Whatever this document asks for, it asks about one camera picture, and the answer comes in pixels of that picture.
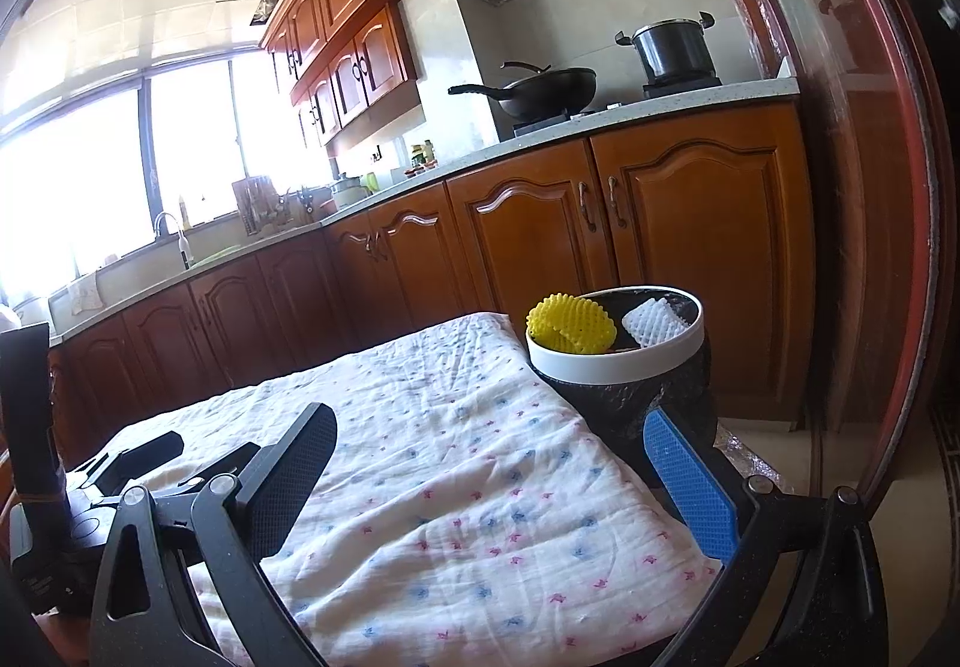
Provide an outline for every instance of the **blue gripper pad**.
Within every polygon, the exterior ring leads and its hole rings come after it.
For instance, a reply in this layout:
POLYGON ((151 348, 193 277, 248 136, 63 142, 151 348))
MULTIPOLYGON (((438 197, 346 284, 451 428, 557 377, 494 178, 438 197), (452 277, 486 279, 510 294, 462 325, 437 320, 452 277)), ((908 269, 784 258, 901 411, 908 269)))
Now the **blue gripper pad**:
POLYGON ((733 501, 662 409, 647 415, 643 445, 700 550, 728 565, 739 541, 733 501))

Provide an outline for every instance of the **black device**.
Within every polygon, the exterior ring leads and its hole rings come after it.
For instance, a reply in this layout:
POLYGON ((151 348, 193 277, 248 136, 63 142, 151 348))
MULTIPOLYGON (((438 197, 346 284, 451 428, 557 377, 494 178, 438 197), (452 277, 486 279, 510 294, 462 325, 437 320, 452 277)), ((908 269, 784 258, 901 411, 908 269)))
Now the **black device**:
MULTIPOLYGON (((200 561, 254 665, 325 667, 258 562, 280 550, 333 453, 333 411, 311 403, 275 445, 245 445, 156 493, 130 480, 179 453, 173 432, 64 475, 41 329, 0 333, 4 426, 26 494, 14 517, 16 590, 10 577, 0 581, 0 630, 16 637, 13 667, 59 663, 27 603, 88 611, 91 667, 229 667, 187 574, 200 561)), ((885 667, 880 566, 856 493, 788 496, 768 478, 743 480, 686 424, 689 405, 670 391, 665 385, 647 409, 646 451, 701 549, 724 569, 680 632, 630 664, 725 667, 779 555, 801 551, 773 638, 749 663, 885 667)))

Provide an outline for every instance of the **white rim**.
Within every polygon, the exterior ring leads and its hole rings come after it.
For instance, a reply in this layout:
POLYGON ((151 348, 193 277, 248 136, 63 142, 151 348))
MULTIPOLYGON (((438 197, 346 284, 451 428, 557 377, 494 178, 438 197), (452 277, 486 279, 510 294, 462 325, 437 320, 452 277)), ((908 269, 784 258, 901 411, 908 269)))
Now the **white rim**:
POLYGON ((704 307, 692 293, 668 285, 632 285, 627 288, 610 288, 584 293, 583 298, 605 296, 611 293, 636 292, 637 290, 665 290, 690 299, 697 307, 697 317, 679 336, 653 347, 622 352, 602 352, 600 355, 575 355, 572 352, 547 350, 530 338, 530 362, 534 368, 560 382, 579 385, 618 385, 650 379, 675 369, 695 354, 704 343, 704 307))

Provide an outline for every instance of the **trash can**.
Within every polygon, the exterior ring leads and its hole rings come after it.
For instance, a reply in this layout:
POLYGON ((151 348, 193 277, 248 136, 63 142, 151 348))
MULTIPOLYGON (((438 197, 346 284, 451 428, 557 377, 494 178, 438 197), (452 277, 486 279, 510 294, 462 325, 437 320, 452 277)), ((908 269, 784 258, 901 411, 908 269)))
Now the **trash can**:
POLYGON ((710 371, 703 305, 685 290, 662 285, 598 290, 584 298, 600 304, 616 323, 617 336, 611 350, 618 352, 556 352, 536 344, 528 333, 531 364, 648 486, 662 487, 643 450, 643 419, 661 389, 673 405, 683 408, 683 415, 698 435, 712 442, 716 434, 716 413, 712 402, 703 398, 710 371), (637 347, 623 328, 623 316, 649 299, 661 298, 688 327, 661 344, 637 347))

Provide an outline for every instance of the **faucet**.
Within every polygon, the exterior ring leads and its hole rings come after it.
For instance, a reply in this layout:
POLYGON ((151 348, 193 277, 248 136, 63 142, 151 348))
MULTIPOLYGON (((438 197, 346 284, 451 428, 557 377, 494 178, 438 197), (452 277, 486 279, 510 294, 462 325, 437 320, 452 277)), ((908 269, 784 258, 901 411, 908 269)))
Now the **faucet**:
POLYGON ((184 269, 189 269, 193 265, 193 253, 190 251, 190 242, 186 240, 184 235, 184 229, 179 224, 179 220, 176 219, 173 214, 169 211, 162 211, 160 214, 157 214, 157 219, 154 220, 154 235, 155 237, 160 236, 160 220, 165 217, 169 217, 176 223, 176 236, 178 237, 179 251, 181 251, 181 259, 184 261, 184 269))

